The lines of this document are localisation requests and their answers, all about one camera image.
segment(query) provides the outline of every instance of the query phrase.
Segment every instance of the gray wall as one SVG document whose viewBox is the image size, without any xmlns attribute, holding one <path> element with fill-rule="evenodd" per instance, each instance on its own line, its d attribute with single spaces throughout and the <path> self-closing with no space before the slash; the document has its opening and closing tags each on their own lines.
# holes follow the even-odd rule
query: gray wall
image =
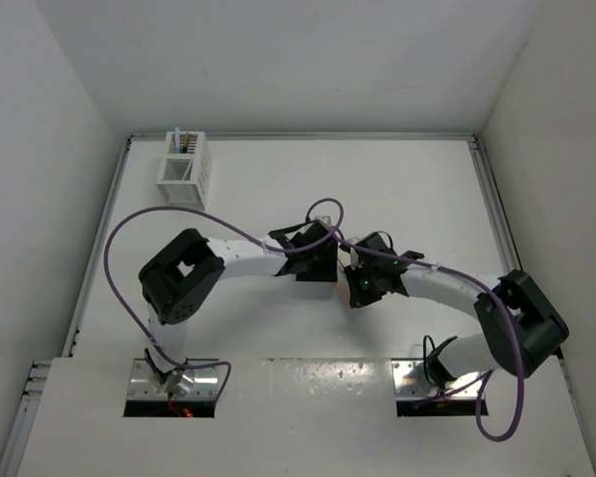
<svg viewBox="0 0 596 477">
<path fill-rule="evenodd" d="M 547 3 L 484 138 L 523 265 L 569 324 L 596 457 L 596 0 Z"/>
<path fill-rule="evenodd" d="M 62 350 L 119 146 L 33 0 L 0 0 L 0 456 L 31 361 Z"/>
<path fill-rule="evenodd" d="M 37 0 L 124 134 L 483 128 L 540 0 Z"/>
</svg>

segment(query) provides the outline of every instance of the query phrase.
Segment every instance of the white box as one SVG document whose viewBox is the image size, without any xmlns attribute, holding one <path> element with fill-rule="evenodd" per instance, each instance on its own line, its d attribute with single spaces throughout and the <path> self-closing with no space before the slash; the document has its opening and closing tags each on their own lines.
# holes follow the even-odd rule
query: white box
<svg viewBox="0 0 596 477">
<path fill-rule="evenodd" d="M 177 150 L 175 133 L 168 132 L 157 187 L 168 204 L 204 209 L 212 173 L 212 158 L 206 134 L 197 131 L 181 132 L 180 146 Z"/>
</svg>

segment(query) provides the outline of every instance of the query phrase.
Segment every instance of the silver plate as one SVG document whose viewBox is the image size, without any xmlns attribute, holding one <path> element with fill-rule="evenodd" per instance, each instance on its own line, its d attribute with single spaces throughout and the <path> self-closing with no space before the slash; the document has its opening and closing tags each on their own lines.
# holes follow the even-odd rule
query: silver plate
<svg viewBox="0 0 596 477">
<path fill-rule="evenodd" d="M 212 361 L 194 363 L 203 365 Z M 215 400 L 219 387 L 219 375 L 216 369 L 195 370 L 193 374 L 187 372 L 185 380 L 187 393 L 175 396 L 174 400 L 194 402 Z M 126 398 L 127 400 L 168 400 L 168 395 L 155 381 L 152 370 L 145 360 L 134 360 Z"/>
<path fill-rule="evenodd" d="M 414 401 L 432 398 L 436 395 L 436 389 L 427 391 L 417 378 L 415 369 L 421 364 L 422 360 L 392 360 L 390 362 L 393 371 L 393 383 L 395 384 L 395 399 Z M 461 388 L 474 381 L 478 376 L 479 373 L 464 375 L 451 383 L 446 392 Z M 475 400 L 480 387 L 481 381 L 478 381 L 466 390 L 450 396 L 448 400 Z"/>
</svg>

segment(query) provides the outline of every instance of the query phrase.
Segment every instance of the white container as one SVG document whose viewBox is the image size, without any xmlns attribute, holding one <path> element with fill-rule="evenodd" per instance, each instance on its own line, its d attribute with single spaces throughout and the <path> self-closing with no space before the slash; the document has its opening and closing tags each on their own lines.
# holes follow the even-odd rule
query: white container
<svg viewBox="0 0 596 477">
<path fill-rule="evenodd" d="M 166 136 L 157 187 L 168 204 L 205 209 L 212 172 L 206 134 L 182 132 L 179 139 L 177 150 L 175 133 Z"/>
</svg>

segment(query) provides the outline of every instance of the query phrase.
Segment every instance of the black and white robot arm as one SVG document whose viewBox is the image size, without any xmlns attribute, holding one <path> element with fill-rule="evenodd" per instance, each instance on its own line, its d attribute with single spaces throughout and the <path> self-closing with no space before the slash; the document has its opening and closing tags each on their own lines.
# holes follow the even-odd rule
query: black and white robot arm
<svg viewBox="0 0 596 477">
<path fill-rule="evenodd" d="M 187 320 L 221 279 L 293 274 L 298 281 L 337 281 L 339 245 L 333 238 L 307 251 L 292 252 L 321 239 L 327 232 L 324 223 L 311 221 L 269 233 L 261 239 L 263 248 L 246 240 L 203 238 L 197 230 L 181 232 L 139 273 L 148 302 L 150 331 L 156 342 L 172 360 L 185 363 Z M 270 251 L 267 246 L 286 252 Z M 480 322 L 483 333 L 450 338 L 426 357 L 423 376 L 428 378 L 429 387 L 445 389 L 460 376 L 473 372 L 503 368 L 516 373 L 501 310 L 478 286 L 457 276 L 409 264 L 384 243 L 379 233 L 357 240 L 354 247 L 341 245 L 340 250 L 350 256 L 344 274 L 352 308 L 368 306 L 387 293 L 398 293 L 435 301 Z M 387 253 L 392 259 L 375 256 L 371 251 Z M 417 260 L 423 255 L 408 251 L 403 257 Z M 526 273 L 513 270 L 501 278 L 477 279 L 512 310 L 523 372 L 529 377 L 567 338 L 565 323 Z M 146 359 L 161 385 L 170 391 L 181 376 L 176 366 L 156 353 L 152 343 L 146 349 Z"/>
</svg>

